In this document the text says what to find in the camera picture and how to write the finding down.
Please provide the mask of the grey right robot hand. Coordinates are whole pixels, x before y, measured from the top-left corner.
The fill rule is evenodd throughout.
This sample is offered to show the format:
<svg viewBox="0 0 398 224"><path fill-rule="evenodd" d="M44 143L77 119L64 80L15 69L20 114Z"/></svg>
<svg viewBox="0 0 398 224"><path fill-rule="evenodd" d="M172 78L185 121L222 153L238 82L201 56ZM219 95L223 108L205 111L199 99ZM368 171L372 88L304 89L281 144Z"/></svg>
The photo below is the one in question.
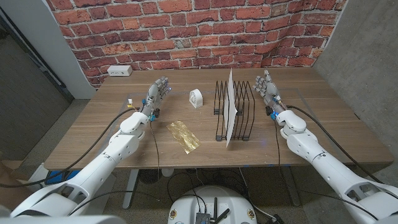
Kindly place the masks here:
<svg viewBox="0 0 398 224"><path fill-rule="evenodd" d="M272 120L276 120L281 112L287 110L268 70L264 70L263 77L256 77L256 82L252 87L262 97L266 105L266 115L270 116Z"/></svg>

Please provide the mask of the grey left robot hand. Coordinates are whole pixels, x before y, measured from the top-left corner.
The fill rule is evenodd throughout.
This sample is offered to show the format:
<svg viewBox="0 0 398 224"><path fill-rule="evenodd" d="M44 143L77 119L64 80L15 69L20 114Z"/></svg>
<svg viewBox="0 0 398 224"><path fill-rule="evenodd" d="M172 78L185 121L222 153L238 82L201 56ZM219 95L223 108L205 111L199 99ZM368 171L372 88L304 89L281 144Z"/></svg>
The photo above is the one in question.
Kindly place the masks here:
<svg viewBox="0 0 398 224"><path fill-rule="evenodd" d="M161 103L170 90L171 87L169 86L169 79L167 77L161 77L156 80L148 89L141 113L151 116L153 112L160 110Z"/></svg>

